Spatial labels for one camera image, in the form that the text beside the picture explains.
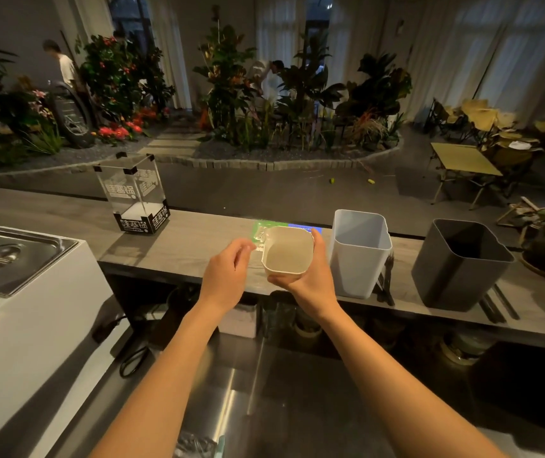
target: wooden counter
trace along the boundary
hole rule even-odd
[[[231,239],[250,237],[253,220],[171,211],[168,222],[154,236],[139,236],[119,231],[107,202],[0,189],[0,225],[85,239],[101,262],[198,279],[209,257],[227,246]],[[326,241],[330,235],[331,230],[324,228]],[[392,238],[392,243],[395,266],[391,294],[395,310],[545,335],[545,278],[521,263],[510,266],[498,282],[521,319],[512,319],[497,295],[490,292],[507,320],[507,323],[493,324],[479,306],[468,312],[425,307],[410,275],[422,241]],[[278,288],[266,280],[260,260],[261,252],[253,252],[246,290],[268,295]],[[378,302],[375,296],[367,300],[346,297],[342,300],[390,308],[387,303]]]

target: hand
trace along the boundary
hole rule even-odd
[[[334,280],[325,256],[325,242],[319,231],[313,229],[313,261],[299,278],[288,275],[270,275],[268,281],[291,292],[304,311],[320,321],[329,312],[340,308],[336,300]]]
[[[245,290],[247,265],[255,245],[237,238],[209,260],[202,277],[199,305],[219,311],[219,317],[234,307]]]

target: yellow folding table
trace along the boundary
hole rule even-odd
[[[444,182],[453,181],[459,178],[461,172],[474,173],[476,175],[492,175],[492,176],[503,176],[503,174],[497,170],[497,168],[491,164],[491,162],[476,148],[475,146],[469,145],[451,145],[450,143],[431,143],[433,149],[433,155],[431,156],[429,162],[432,159],[438,159],[442,166],[441,169],[444,169],[444,174],[440,177],[440,184],[438,190],[435,193],[433,201],[431,204],[435,204],[438,199],[439,193],[442,191]],[[455,172],[455,176],[448,178],[448,172]],[[484,191],[484,188],[489,186],[492,181],[489,182],[480,182],[476,181],[473,178],[468,178],[468,180],[474,183],[476,186],[480,187],[478,194],[476,194],[474,202],[471,203],[469,210],[473,210],[478,198]]]

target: person's left hand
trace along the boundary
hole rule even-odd
[[[234,307],[245,290],[247,265],[254,243],[246,238],[233,240],[209,260],[202,277],[199,303],[224,315]]]

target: forearm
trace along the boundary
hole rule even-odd
[[[221,315],[197,303],[130,396],[93,458],[173,454],[200,358]]]
[[[483,434],[440,400],[339,307],[321,319],[368,406],[403,456],[502,457]]]

